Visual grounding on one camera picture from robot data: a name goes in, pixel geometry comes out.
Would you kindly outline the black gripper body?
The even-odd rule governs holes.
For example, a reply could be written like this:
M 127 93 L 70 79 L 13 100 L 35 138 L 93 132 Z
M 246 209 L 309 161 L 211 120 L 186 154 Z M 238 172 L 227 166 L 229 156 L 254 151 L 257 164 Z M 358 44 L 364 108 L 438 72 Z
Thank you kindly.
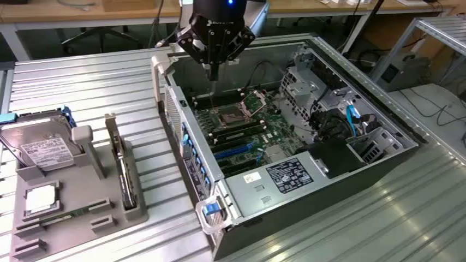
M 246 26 L 246 5 L 246 1 L 194 1 L 191 16 L 205 16 L 214 20 L 215 59 L 219 59 L 222 42 L 226 39 L 231 40 Z

